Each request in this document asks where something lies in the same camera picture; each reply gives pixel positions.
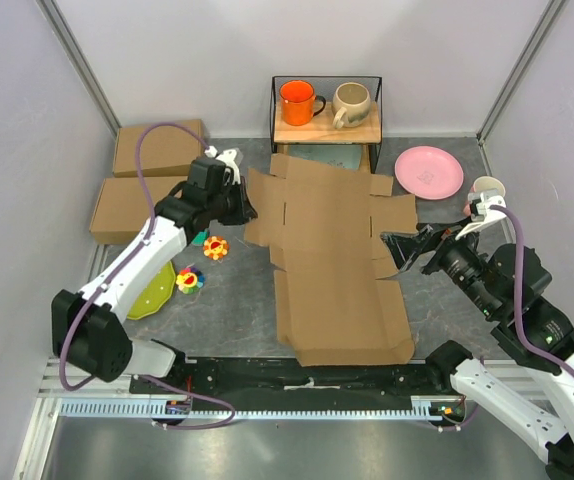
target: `pink cup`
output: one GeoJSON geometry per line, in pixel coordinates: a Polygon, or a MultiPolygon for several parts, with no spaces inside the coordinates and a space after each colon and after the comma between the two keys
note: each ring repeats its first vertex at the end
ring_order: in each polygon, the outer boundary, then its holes
{"type": "MultiPolygon", "coordinates": [[[[503,185],[503,182],[501,182],[497,178],[488,176],[478,177],[476,180],[474,180],[474,184],[471,186],[471,189],[469,191],[471,193],[478,193],[478,192],[484,192],[485,190],[492,190],[494,188],[498,190],[501,197],[505,196],[506,192],[505,192],[505,185],[503,185]]],[[[469,207],[469,202],[465,204],[465,208],[463,208],[463,213],[468,217],[471,215],[471,208],[469,207]]]]}

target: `floor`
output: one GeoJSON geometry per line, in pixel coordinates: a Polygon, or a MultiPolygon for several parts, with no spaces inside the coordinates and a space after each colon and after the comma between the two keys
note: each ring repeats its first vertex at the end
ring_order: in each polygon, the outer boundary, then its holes
{"type": "Polygon", "coordinates": [[[480,411],[460,433],[395,421],[253,421],[165,432],[147,421],[61,418],[43,480],[545,480],[544,465],[480,411]]]}
{"type": "MultiPolygon", "coordinates": [[[[239,147],[247,167],[267,172],[271,148],[268,139],[219,139],[218,148],[239,147]]],[[[485,175],[480,150],[474,138],[387,138],[383,141],[377,173],[392,175],[396,158],[407,148],[432,145],[453,154],[463,166],[465,181],[460,191],[442,201],[417,200],[421,222],[449,222],[462,218],[462,207],[473,180],[485,175]]],[[[404,191],[394,187],[394,194],[404,191]]],[[[189,247],[174,258],[176,270],[195,264],[206,277],[206,285],[193,295],[174,294],[155,315],[125,322],[132,337],[156,338],[190,355],[200,356],[293,356],[290,347],[276,340],[273,269],[267,248],[243,241],[243,227],[213,225],[231,247],[220,262],[207,259],[199,247],[189,247]]],[[[487,229],[480,250],[493,253],[505,242],[500,226],[487,229]]],[[[110,247],[111,262],[121,247],[110,247]]],[[[446,275],[423,276],[416,265],[400,275],[407,315],[416,342],[415,358],[425,358],[436,347],[453,339],[475,355],[507,358],[489,332],[493,325],[453,286],[446,275]]]]}

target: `white wall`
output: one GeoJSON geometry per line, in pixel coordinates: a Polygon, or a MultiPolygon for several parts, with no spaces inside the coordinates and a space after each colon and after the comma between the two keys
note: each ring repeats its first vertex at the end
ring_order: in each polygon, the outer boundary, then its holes
{"type": "Polygon", "coordinates": [[[495,175],[574,323],[574,2],[568,2],[491,134],[495,175]]]}
{"type": "Polygon", "coordinates": [[[51,298],[88,267],[112,143],[35,2],[0,1],[0,479],[50,351],[51,298]]]}
{"type": "Polygon", "coordinates": [[[123,124],[268,136],[272,75],[384,77],[386,133],[476,132],[547,0],[57,0],[123,124]]]}

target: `mug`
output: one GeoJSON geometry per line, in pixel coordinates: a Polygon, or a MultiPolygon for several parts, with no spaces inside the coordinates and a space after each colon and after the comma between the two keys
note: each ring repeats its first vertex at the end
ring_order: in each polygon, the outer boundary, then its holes
{"type": "Polygon", "coordinates": [[[357,127],[371,111],[369,90],[360,83],[343,83],[334,94],[332,111],[334,128],[357,127]]]}
{"type": "MultiPolygon", "coordinates": [[[[476,180],[474,180],[474,184],[471,186],[469,191],[471,193],[476,193],[484,192],[485,190],[493,190],[494,188],[498,190],[498,193],[501,197],[505,196],[505,185],[503,185],[503,182],[497,178],[488,176],[478,177],[476,180]]],[[[463,208],[463,213],[468,217],[471,216],[471,207],[469,202],[467,202],[465,208],[463,208]]]]}
{"type": "Polygon", "coordinates": [[[292,80],[280,87],[282,117],[285,123],[296,127],[305,125],[325,109],[326,100],[314,93],[311,83],[304,80],[292,80]],[[314,112],[314,102],[323,102],[323,106],[314,112]]]}

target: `table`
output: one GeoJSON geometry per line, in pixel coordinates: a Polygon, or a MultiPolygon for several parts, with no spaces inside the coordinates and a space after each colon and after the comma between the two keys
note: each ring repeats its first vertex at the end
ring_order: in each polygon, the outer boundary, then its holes
{"type": "MultiPolygon", "coordinates": [[[[269,171],[269,139],[217,139],[217,148],[241,149],[241,171],[248,167],[269,171]]],[[[465,181],[459,192],[442,201],[417,200],[421,222],[449,222],[462,218],[462,207],[475,178],[485,175],[485,166],[475,138],[385,138],[377,173],[392,175],[396,158],[407,148],[431,145],[454,155],[463,166],[465,181]]],[[[402,194],[400,186],[394,194],[402,194]]],[[[125,321],[127,333],[136,338],[155,338],[194,356],[288,356],[291,347],[276,340],[273,270],[269,250],[246,244],[244,227],[223,227],[215,222],[211,232],[229,241],[230,253],[223,260],[207,259],[200,247],[188,247],[173,259],[178,271],[194,264],[206,277],[205,287],[193,295],[175,293],[153,316],[125,321]]],[[[488,253],[505,236],[500,225],[481,235],[480,250],[488,253]]],[[[122,247],[111,246],[107,262],[122,247]]],[[[425,358],[436,347],[453,339],[475,355],[507,358],[489,332],[493,328],[443,273],[424,276],[419,266],[399,276],[407,315],[416,342],[414,358],[425,358]]]]}

